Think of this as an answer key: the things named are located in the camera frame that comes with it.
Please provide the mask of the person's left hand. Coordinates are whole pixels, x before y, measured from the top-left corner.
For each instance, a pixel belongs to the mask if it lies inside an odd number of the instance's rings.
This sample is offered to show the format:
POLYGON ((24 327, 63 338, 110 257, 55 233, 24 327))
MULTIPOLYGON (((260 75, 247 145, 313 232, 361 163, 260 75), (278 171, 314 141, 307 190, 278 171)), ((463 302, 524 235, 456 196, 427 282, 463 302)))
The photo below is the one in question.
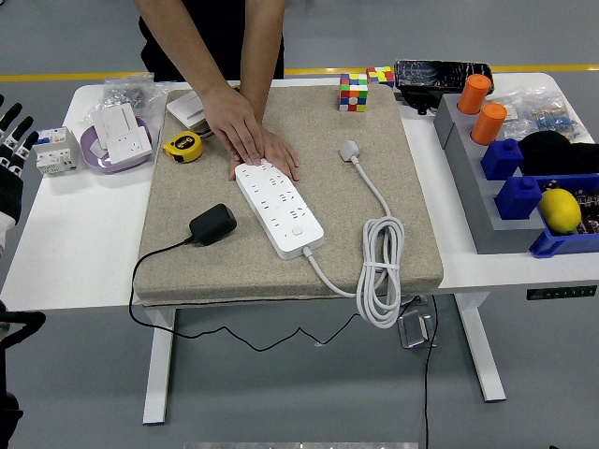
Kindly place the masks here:
POLYGON ((294 148, 283 138, 280 138, 270 130, 260 125, 262 149, 257 153, 239 153, 230 142, 226 145, 229 153, 229 174, 231 181, 236 179, 235 168, 240 164, 259 166, 263 159, 271 162, 276 168, 284 173, 292 182, 299 179, 299 159, 294 148))

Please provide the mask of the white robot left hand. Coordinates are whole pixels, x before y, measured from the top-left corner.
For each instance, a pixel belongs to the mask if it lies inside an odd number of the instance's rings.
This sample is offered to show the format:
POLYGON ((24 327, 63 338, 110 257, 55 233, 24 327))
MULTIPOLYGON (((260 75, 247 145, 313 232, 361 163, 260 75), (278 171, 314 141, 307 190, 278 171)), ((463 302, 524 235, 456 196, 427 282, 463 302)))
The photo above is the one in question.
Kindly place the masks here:
POLYGON ((25 117, 10 133, 8 127, 18 117, 22 104, 15 103, 1 117, 1 254, 4 254, 7 232, 16 226, 22 213, 22 171, 33 146, 37 143, 37 131, 22 137, 30 129, 34 119, 25 117))

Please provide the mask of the person's right hand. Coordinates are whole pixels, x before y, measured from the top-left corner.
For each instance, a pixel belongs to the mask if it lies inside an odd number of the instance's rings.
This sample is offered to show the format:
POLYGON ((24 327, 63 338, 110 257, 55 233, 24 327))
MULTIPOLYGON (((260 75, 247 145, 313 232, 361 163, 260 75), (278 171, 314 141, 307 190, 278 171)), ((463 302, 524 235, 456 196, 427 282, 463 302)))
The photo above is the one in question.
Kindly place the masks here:
POLYGON ((259 164, 261 130, 250 103, 226 84, 197 92, 206 121, 234 162, 259 164))

